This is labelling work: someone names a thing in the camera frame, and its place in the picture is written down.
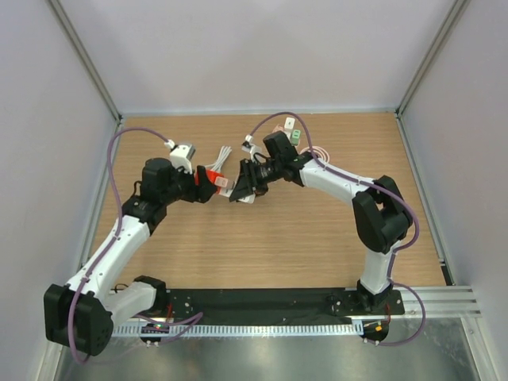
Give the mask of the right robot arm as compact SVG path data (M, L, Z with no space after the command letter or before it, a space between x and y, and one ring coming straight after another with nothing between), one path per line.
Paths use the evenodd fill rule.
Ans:
M266 136L263 143L266 156L252 152L241 161L229 200L252 201L267 193L269 183L284 179L349 204L357 235L367 249L364 272L356 285L357 303L366 314L377 314L387 304L394 257L414 221L395 181L388 176L369 179L327 166L311 152L298 153L281 131Z

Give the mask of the pink small charger plug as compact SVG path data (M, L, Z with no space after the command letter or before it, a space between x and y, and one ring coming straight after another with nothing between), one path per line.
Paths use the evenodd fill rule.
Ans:
M227 178L219 176L214 180L214 184L220 188L228 188L231 185L231 181Z

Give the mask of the red cube socket adapter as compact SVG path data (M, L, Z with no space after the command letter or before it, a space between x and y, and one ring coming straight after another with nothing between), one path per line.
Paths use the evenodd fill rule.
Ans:
M219 176L224 177L224 175L220 172L212 171L211 169L206 169L205 171L197 171L194 176L194 180L196 185L203 185L206 182L208 182L216 186L214 184L214 180Z

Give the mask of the white power strip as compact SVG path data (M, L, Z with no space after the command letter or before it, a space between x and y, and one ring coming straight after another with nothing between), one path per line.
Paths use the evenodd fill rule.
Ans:
M225 187L220 187L217 194L224 198L227 198L229 202L241 202L246 204L253 204L256 198L254 194L237 197L236 195L233 194L233 188L225 188Z

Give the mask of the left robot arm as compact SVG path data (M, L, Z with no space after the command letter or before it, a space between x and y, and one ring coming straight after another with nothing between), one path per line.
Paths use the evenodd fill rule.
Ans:
M185 172L170 160L148 160L134 192L121 206L113 229L88 262L64 285L44 293L46 338L87 356L99 355L116 327L146 313L151 318L168 307L166 283L140 275L111 294L114 282L133 254L151 237L174 202L208 202L217 193L210 171Z

